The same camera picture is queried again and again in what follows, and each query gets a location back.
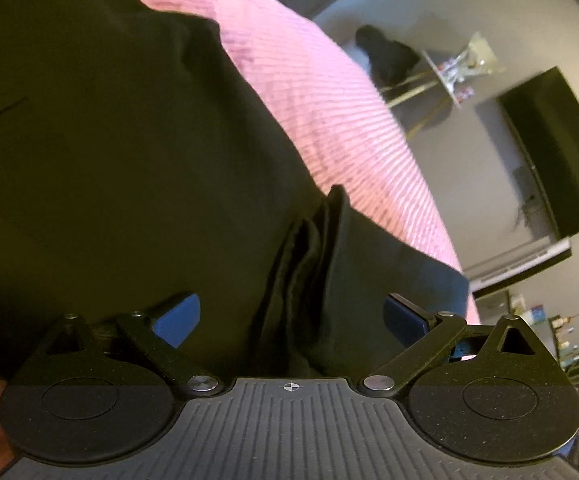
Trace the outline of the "black pants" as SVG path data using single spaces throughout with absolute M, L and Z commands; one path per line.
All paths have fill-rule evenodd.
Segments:
M 347 376 L 401 350 L 399 294 L 465 278 L 321 192 L 212 21 L 140 0 L 0 0 L 0 376 L 90 322 L 198 295 L 222 378 Z

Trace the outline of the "pink ribbed bed blanket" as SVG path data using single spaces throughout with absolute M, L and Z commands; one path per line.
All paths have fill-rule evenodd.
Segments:
M 340 186 L 351 207 L 376 226 L 461 274 L 395 118 L 367 74 L 317 25 L 275 0 L 140 1 L 216 24 L 228 58 L 285 131 L 318 189 Z M 50 323 L 47 341 L 65 314 Z M 19 368 L 12 377 L 0 376 L 0 396 Z M 0 426 L 0 471 L 11 460 Z

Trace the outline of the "black clothes pile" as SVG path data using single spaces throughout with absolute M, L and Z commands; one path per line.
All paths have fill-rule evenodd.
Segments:
M 367 55 L 371 77 L 379 87 L 401 84 L 421 59 L 414 49 L 397 40 L 390 40 L 372 25 L 357 29 L 355 45 Z

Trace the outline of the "wall mounted black television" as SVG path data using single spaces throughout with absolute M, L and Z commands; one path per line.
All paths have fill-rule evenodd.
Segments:
M 497 97 L 558 237 L 579 233 L 579 101 L 554 66 Z

